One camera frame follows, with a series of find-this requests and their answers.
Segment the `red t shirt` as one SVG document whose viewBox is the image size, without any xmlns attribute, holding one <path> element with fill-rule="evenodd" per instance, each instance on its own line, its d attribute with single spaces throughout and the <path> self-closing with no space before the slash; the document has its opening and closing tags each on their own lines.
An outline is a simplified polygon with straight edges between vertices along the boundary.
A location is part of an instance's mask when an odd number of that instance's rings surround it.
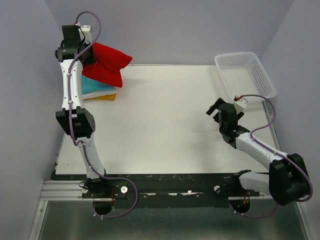
<svg viewBox="0 0 320 240">
<path fill-rule="evenodd" d="M 122 88 L 121 70 L 131 63 L 133 57 L 98 42 L 93 44 L 93 55 L 96 63 L 87 64 L 82 75 L 109 86 Z"/>
</svg>

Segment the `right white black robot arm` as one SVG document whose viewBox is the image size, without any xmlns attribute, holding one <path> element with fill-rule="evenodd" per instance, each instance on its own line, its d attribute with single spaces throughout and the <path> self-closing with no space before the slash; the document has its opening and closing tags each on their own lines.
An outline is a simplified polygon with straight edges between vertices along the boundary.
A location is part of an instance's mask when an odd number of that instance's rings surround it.
<svg viewBox="0 0 320 240">
<path fill-rule="evenodd" d="M 222 139 L 260 163 L 267 174 L 244 170 L 230 183 L 230 191 L 241 196 L 247 190 L 270 195 L 281 206 L 291 202 L 306 202 L 313 196 L 313 186 L 303 158 L 277 150 L 254 136 L 254 132 L 239 125 L 248 105 L 246 95 L 236 96 L 234 103 L 218 98 L 206 114 L 218 123 Z"/>
</svg>

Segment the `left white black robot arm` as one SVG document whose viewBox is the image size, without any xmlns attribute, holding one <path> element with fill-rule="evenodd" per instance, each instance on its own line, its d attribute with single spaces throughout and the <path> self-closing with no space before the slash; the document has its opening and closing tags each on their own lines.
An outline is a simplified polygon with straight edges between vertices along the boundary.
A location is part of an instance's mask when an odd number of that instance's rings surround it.
<svg viewBox="0 0 320 240">
<path fill-rule="evenodd" d="M 93 40 L 91 27 L 74 25 L 62 26 L 63 40 L 54 52 L 63 80 L 61 110 L 55 117 L 65 134 L 78 147 L 86 168 L 86 180 L 80 183 L 85 198 L 106 198 L 111 185 L 104 178 L 103 167 L 94 141 L 96 123 L 94 116 L 85 108 L 82 97 L 82 72 L 84 64 L 93 64 Z"/>
</svg>

